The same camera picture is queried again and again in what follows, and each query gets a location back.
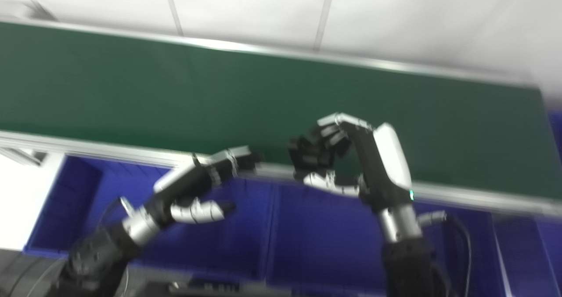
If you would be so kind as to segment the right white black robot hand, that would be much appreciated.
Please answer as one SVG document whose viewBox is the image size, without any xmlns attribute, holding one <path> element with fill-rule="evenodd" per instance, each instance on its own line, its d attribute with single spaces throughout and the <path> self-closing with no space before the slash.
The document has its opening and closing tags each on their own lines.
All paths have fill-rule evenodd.
<svg viewBox="0 0 562 297">
<path fill-rule="evenodd" d="M 288 151 L 295 179 L 335 195 L 359 198 L 374 213 L 412 203 L 410 170 L 395 129 L 389 123 L 374 127 L 358 117 L 336 112 L 319 119 L 311 130 L 314 141 L 297 137 Z M 336 157 L 354 148 L 360 175 L 339 176 Z"/>
</svg>

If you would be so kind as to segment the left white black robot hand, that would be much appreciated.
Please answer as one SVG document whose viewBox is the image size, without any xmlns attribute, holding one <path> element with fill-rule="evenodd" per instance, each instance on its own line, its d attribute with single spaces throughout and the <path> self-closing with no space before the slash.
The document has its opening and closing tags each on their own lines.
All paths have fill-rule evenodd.
<svg viewBox="0 0 562 297">
<path fill-rule="evenodd" d="M 204 160 L 191 155 L 185 164 L 154 184 L 155 194 L 144 208 L 161 229 L 175 222 L 201 224 L 223 220 L 236 210 L 233 201 L 201 199 L 213 188 L 238 177 L 240 171 L 252 171 L 258 162 L 257 153 L 247 146 L 225 149 Z"/>
</svg>

